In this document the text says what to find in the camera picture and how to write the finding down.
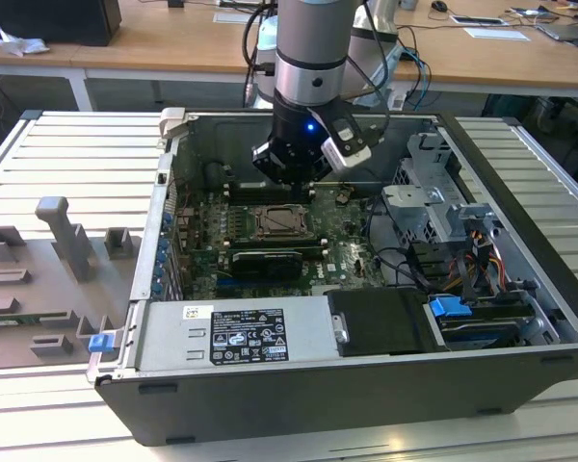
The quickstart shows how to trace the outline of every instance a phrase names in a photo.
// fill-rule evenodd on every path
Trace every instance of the power supply label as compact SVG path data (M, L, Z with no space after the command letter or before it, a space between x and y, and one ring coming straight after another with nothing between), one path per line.
M282 310L213 312L210 361L215 366L289 361Z

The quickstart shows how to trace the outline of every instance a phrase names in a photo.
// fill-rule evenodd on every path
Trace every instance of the white paper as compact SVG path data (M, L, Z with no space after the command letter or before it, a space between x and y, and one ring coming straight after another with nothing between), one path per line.
M21 58L24 54L44 53L49 51L40 38L19 38L7 34L0 28L0 47L7 53Z
M473 39L499 39L499 40L521 40L531 41L530 38L518 31L498 31L495 29L480 29L465 27L466 33Z

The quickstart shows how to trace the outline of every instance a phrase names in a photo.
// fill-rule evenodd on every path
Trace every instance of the black plastic cover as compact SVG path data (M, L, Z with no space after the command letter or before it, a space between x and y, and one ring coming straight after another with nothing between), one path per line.
M377 287L328 293L329 309L344 318L349 342L341 356L437 351L426 317L426 296L417 289Z

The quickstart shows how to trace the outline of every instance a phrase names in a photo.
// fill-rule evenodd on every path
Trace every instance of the blue tab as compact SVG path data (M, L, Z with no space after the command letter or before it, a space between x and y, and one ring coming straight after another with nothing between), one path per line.
M114 351L116 334L95 334L90 337L88 351L90 353L108 353Z
M459 296L441 296L429 303L436 317L471 316L473 312L467 305L460 303Z

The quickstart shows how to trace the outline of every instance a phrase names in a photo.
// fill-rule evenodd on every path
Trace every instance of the desk surface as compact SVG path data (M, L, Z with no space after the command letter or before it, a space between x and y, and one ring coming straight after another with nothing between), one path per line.
M535 0L448 0L458 14L498 16L510 6L536 8ZM396 23L450 26L444 13L420 0L414 12L398 10ZM555 3L547 2L549 8ZM213 22L212 6L168 9L164 1L120 0L122 24L108 47L50 44L51 52L18 58L0 50L0 64L62 65L84 68L152 69L193 72L246 71L240 43L244 26ZM562 18L561 23L569 22ZM578 48L558 43L530 27L518 28L531 41L472 38L462 28L414 31L433 81L453 84L578 89ZM407 29L401 31L412 45ZM413 63L400 63L399 80L416 76Z

